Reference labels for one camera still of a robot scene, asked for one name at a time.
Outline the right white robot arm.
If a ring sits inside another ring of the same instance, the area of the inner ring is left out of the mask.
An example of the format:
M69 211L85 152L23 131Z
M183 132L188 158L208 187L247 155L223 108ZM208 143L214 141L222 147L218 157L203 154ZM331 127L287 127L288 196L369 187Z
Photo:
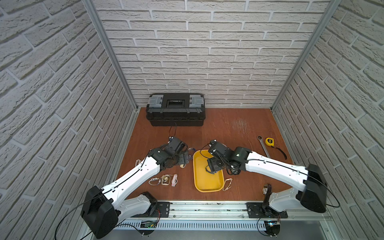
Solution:
M208 144L211 158L207 160L212 173L226 169L233 175L241 172L261 174L290 186L290 189L274 193L267 185L261 212L270 218L300 206L315 213L326 212L328 185L320 168L310 164L295 166L264 157L250 149L226 145L212 140Z

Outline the yellow tape measure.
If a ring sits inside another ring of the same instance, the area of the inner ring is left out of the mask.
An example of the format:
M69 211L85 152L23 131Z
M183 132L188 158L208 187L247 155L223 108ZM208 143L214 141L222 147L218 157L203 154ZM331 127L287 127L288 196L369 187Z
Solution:
M275 147L275 140L273 138L266 138L265 144L271 148Z

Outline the silver ratchet wrench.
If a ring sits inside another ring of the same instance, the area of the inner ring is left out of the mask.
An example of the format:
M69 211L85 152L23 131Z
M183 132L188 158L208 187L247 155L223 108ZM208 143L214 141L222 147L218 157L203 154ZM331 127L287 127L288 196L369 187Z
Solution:
M262 146L262 148L263 148L263 150L264 150L264 152L266 154L266 157L270 158L270 154L269 154L269 152L267 150L267 147L265 145L263 137L262 136L257 136L257 138L258 138L258 140L259 140L259 142L260 142L260 144L261 144L261 146Z

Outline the small white digital watch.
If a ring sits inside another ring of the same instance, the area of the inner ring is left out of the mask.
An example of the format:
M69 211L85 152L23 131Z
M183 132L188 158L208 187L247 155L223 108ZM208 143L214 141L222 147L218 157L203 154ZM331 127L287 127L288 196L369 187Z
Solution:
M158 186L162 182L161 178L152 178L148 181L150 186Z

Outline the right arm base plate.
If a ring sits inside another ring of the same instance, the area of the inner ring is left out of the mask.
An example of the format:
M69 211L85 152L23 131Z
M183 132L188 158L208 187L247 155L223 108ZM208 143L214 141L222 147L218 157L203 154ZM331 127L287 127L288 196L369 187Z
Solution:
M247 213L250 219L259 219L259 218L275 218L280 217L281 219L287 219L288 214L286 211L276 212L275 210L267 208L263 209L262 202L248 202L246 203Z

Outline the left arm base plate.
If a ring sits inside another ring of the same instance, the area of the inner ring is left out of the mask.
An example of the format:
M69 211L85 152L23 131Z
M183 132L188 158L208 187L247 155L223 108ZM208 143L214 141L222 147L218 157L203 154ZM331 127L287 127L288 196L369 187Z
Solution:
M170 202L157 202L156 205L151 204L146 213L135 215L133 218L168 218L170 205Z

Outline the brown leather strap watch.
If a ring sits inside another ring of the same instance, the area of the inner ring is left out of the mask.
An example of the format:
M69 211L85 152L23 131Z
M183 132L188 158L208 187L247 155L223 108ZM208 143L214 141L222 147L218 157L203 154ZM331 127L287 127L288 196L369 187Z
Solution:
M271 184L266 184L263 187L263 194L267 197L270 196L272 193L272 185Z

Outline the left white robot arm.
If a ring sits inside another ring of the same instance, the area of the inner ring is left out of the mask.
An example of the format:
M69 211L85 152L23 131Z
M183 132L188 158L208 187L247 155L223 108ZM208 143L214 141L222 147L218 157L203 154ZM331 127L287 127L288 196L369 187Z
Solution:
M110 184L90 188L82 205L81 217L97 239L109 234L119 222L136 215L151 215L157 200L145 192L127 197L151 177L173 166L187 164L187 144L176 137L151 149L146 157L128 173Z

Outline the black plastic toolbox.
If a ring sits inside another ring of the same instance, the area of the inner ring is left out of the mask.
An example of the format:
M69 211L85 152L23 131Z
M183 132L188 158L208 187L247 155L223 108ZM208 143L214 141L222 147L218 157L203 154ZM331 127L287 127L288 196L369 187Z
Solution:
M149 97L146 118L154 127L201 127L205 98L196 93L157 93Z

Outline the cream oval face watch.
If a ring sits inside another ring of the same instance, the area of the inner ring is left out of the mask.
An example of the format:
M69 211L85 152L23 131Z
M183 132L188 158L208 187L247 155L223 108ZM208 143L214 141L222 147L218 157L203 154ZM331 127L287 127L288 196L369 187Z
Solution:
M224 186L223 186L223 192L229 190L232 187L232 178L225 179Z

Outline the yellow plastic storage tray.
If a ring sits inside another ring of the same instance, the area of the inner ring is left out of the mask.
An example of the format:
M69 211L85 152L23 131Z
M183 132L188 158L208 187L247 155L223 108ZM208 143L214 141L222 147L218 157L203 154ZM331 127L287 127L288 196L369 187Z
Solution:
M197 151L193 155L194 183L196 189L201 193L219 192L225 185L223 171L210 174L206 171L208 168L207 158L212 155L208 150Z

